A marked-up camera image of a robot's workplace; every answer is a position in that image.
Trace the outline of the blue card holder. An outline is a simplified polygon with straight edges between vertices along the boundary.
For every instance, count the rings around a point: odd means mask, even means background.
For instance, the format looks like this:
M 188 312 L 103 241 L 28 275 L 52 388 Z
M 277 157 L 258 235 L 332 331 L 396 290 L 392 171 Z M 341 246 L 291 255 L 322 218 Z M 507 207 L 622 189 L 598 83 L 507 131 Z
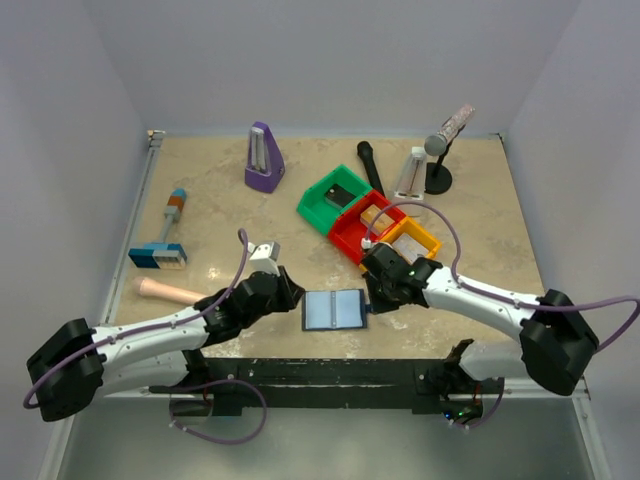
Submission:
M 363 289 L 307 291 L 302 298 L 302 330 L 366 329 L 368 313 Z

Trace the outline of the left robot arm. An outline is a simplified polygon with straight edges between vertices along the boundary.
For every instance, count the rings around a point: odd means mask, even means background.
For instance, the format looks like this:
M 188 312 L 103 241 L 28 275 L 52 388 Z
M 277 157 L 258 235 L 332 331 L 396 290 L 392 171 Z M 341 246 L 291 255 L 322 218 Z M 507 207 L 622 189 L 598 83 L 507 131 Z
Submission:
M 235 287 L 193 306 L 125 327 L 91 327 L 83 318 L 63 324 L 28 360 L 32 387 L 23 405 L 46 422 L 71 417 L 100 394 L 131 387 L 174 387 L 191 366 L 173 367 L 163 381 L 151 368 L 186 361 L 191 351 L 233 340 L 259 319 L 294 310 L 305 294 L 284 267 L 258 271 Z

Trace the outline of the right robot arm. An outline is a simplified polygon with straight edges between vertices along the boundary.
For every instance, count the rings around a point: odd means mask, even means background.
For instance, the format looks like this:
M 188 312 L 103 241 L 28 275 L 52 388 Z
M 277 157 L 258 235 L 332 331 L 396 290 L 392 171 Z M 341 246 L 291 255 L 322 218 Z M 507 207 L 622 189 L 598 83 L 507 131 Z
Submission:
M 464 348 L 459 367 L 473 380 L 525 374 L 545 390 L 569 396 L 599 348 L 598 337 L 562 292 L 537 297 L 455 277 L 435 260 L 409 263 L 386 243 L 366 250 L 362 265 L 373 313 L 404 305 L 440 309 L 493 328 L 518 345 Z

